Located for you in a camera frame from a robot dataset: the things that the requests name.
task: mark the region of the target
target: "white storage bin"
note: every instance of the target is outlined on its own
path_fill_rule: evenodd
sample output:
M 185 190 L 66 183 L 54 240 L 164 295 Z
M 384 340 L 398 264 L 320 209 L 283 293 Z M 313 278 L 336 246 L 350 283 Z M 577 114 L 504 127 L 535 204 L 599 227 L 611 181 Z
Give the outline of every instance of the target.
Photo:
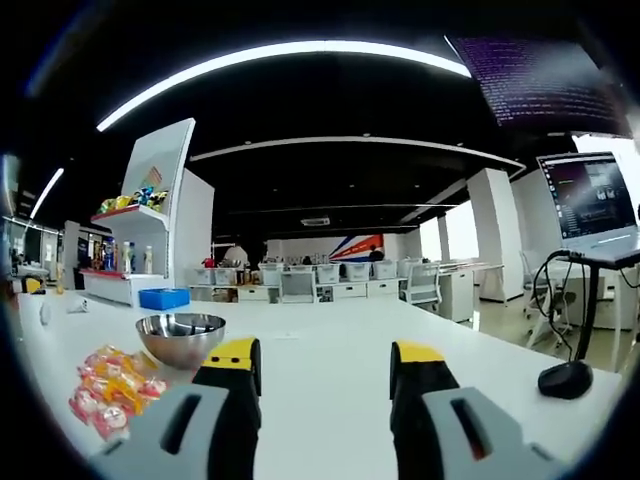
M 313 272 L 313 265 L 291 265 L 289 271 L 296 273 L 310 273 Z
M 382 260 L 373 263 L 373 278 L 376 280 L 387 280 L 396 278 L 395 260 Z
M 284 265 L 282 263 L 260 263 L 260 274 L 262 275 L 262 284 L 269 287 L 277 287 L 280 285 L 280 273 Z
M 317 265 L 318 285 L 331 285 L 340 281 L 340 264 L 330 263 L 327 265 Z
M 369 262 L 344 262 L 347 268 L 347 280 L 350 282 L 368 282 L 371 264 Z
M 236 284 L 235 268 L 214 268 L 216 285 L 229 286 Z
M 398 277 L 407 278 L 409 277 L 409 269 L 411 265 L 419 265 L 422 263 L 421 258 L 404 258 L 398 262 Z
M 196 285 L 215 285 L 213 268 L 196 268 Z

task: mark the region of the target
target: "person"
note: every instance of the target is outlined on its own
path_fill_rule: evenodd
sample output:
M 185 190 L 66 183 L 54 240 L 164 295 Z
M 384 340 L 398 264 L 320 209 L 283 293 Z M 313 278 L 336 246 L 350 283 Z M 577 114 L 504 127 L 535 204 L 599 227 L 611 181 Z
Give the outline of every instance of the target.
M 371 253 L 369 254 L 370 262 L 380 262 L 381 260 L 384 260 L 384 253 L 380 250 L 376 250 L 376 248 L 377 247 L 375 245 L 371 245 Z

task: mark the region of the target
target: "curved light strip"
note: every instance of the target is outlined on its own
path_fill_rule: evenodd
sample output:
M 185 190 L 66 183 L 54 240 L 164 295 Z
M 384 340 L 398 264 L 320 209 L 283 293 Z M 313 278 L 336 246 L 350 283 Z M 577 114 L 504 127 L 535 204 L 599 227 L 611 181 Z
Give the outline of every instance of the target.
M 118 107 L 113 113 L 102 120 L 96 127 L 103 132 L 116 123 L 127 113 L 139 107 L 147 100 L 161 94 L 165 90 L 176 85 L 191 80 L 199 75 L 203 75 L 220 68 L 229 67 L 238 63 L 250 62 L 261 58 L 275 57 L 279 55 L 291 55 L 295 53 L 318 53 L 318 52 L 343 52 L 343 53 L 364 53 L 368 55 L 381 55 L 385 57 L 401 58 L 413 62 L 424 63 L 432 67 L 442 68 L 450 72 L 471 78 L 467 68 L 457 62 L 438 57 L 430 53 L 412 50 L 410 48 L 394 47 L 382 43 L 355 42 L 349 40 L 316 40 L 309 42 L 290 42 L 267 45 L 264 47 L 250 48 L 241 52 L 231 53 L 222 57 L 214 58 L 199 65 L 176 73 L 161 82 L 156 83 L 151 88 L 136 95 L 131 100 Z
M 53 188 L 53 186 L 56 184 L 56 182 L 62 176 L 63 173 L 64 173 L 64 168 L 59 168 L 58 170 L 56 170 L 56 173 L 53 174 L 53 177 L 51 177 L 51 180 L 49 180 L 49 183 L 47 183 L 47 186 L 44 187 L 44 190 L 40 194 L 40 198 L 38 198 L 38 201 L 36 202 L 36 206 L 33 207 L 33 210 L 31 211 L 31 215 L 29 215 L 30 219 L 33 220 L 33 217 L 36 216 L 36 213 L 38 213 L 38 210 L 40 210 L 40 205 L 42 205 L 42 202 L 44 202 L 44 199 L 47 198 L 47 195 L 49 195 L 49 192 L 51 191 L 51 189 Z
M 440 150 L 448 150 L 450 152 L 465 153 L 468 155 L 474 155 L 477 157 L 488 158 L 497 162 L 506 163 L 518 167 L 519 173 L 526 168 L 520 162 L 509 160 L 508 158 L 498 157 L 491 153 L 480 152 L 479 150 L 471 150 L 470 148 L 456 147 L 454 145 L 447 145 L 446 143 L 425 142 L 422 140 L 409 140 L 406 138 L 390 138 L 390 137 L 358 137 L 355 135 L 348 136 L 335 136 L 335 137 L 299 137 L 299 138 L 286 138 L 284 140 L 268 140 L 266 142 L 252 143 L 250 145 L 238 145 L 237 147 L 223 148 L 220 150 L 214 150 L 209 153 L 201 153 L 200 155 L 193 155 L 189 159 L 192 162 L 197 160 L 204 160 L 205 158 L 217 157 L 219 155 L 227 155 L 229 153 L 241 152 L 244 150 L 253 150 L 255 148 L 265 147 L 277 147 L 281 145 L 298 145 L 301 143 L 332 143 L 332 142 L 360 142 L 360 143 L 387 143 L 395 145 L 411 145 L 415 147 L 425 148 L 437 148 Z

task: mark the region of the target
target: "drawer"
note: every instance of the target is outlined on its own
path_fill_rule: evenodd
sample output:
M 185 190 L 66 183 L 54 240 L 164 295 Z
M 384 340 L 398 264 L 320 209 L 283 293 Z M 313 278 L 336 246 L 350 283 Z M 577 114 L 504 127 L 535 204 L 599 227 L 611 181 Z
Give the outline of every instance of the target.
M 367 297 L 398 296 L 398 280 L 376 280 L 367 284 Z
M 239 288 L 238 289 L 238 301 L 239 302 L 252 302 L 252 301 L 269 301 L 269 290 L 266 288 Z
M 334 300 L 337 298 L 355 298 L 366 296 L 367 286 L 364 283 L 354 285 L 334 285 L 333 287 Z

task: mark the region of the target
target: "blue box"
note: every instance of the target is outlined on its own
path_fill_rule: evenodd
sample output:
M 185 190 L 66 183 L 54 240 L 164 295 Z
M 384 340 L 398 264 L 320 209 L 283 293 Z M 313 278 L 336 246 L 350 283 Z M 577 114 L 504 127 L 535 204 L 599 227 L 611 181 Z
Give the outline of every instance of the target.
M 184 288 L 150 288 L 138 292 L 140 306 L 152 310 L 168 310 L 169 308 L 189 305 L 189 290 Z

